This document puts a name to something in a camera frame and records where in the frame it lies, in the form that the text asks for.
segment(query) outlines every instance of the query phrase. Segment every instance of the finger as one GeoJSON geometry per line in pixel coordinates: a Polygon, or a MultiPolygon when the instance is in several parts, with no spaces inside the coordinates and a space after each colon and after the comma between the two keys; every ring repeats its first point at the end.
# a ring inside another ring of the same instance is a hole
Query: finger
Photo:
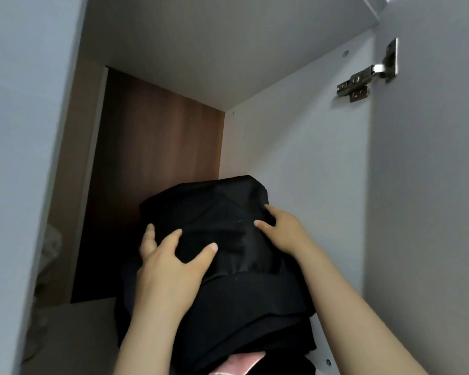
{"type": "Polygon", "coordinates": [[[254,225],[262,231],[267,237],[270,237],[271,233],[273,232],[273,229],[275,227],[272,227],[269,225],[267,222],[260,221],[260,220],[255,220],[254,225]]]}
{"type": "Polygon", "coordinates": [[[205,275],[205,272],[210,267],[210,264],[215,257],[215,253],[218,250],[217,243],[211,243],[203,248],[203,250],[193,259],[191,262],[187,264],[188,267],[193,268],[195,271],[201,273],[201,276],[205,275]]]}
{"type": "Polygon", "coordinates": [[[156,250],[156,241],[155,241],[155,227],[150,223],[146,227],[146,232],[143,235],[143,241],[139,248],[141,258],[145,260],[150,254],[156,250]]]}
{"type": "Polygon", "coordinates": [[[269,204],[266,204],[264,206],[274,218],[277,218],[278,215],[280,215],[283,212],[281,209],[278,209],[278,208],[276,208],[272,205],[269,205],[269,204]]]}
{"type": "Polygon", "coordinates": [[[163,248],[165,250],[170,250],[175,252],[175,248],[179,244],[179,238],[181,238],[182,229],[174,230],[172,233],[167,235],[158,248],[163,248]]]}

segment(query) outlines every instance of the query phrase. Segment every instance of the forearm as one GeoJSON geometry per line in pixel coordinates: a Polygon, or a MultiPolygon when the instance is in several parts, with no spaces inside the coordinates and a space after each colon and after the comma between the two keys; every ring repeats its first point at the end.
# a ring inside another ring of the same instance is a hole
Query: forearm
{"type": "Polygon", "coordinates": [[[322,250],[307,243],[297,252],[342,375],[427,375],[322,250]]]}
{"type": "Polygon", "coordinates": [[[113,375],[168,375],[178,321],[149,308],[132,317],[113,375]]]}

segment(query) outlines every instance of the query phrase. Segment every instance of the pink cloth with white trim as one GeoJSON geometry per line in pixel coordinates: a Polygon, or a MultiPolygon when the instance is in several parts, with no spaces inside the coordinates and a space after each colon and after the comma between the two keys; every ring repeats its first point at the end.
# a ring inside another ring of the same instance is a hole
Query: pink cloth with white trim
{"type": "Polygon", "coordinates": [[[265,352],[232,354],[209,375],[246,375],[265,354],[265,352]]]}

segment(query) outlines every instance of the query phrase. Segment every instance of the open cabinet door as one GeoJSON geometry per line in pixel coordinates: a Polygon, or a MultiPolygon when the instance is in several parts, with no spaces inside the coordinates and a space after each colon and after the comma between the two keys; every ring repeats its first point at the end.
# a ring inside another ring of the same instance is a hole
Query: open cabinet door
{"type": "Polygon", "coordinates": [[[391,0],[375,32],[400,72],[373,90],[365,297],[429,373],[469,375],[469,0],[391,0]]]}

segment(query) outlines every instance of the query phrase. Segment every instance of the hinge mounting plate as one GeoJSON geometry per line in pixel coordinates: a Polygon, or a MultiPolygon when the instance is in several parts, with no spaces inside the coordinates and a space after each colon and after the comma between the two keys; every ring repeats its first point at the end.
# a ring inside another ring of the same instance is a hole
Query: hinge mounting plate
{"type": "Polygon", "coordinates": [[[376,77],[392,81],[398,75],[398,38],[393,40],[386,49],[386,56],[382,63],[372,64],[363,71],[350,77],[348,81],[337,86],[337,96],[349,96],[350,102],[356,102],[367,98],[370,90],[367,84],[376,77]]]}

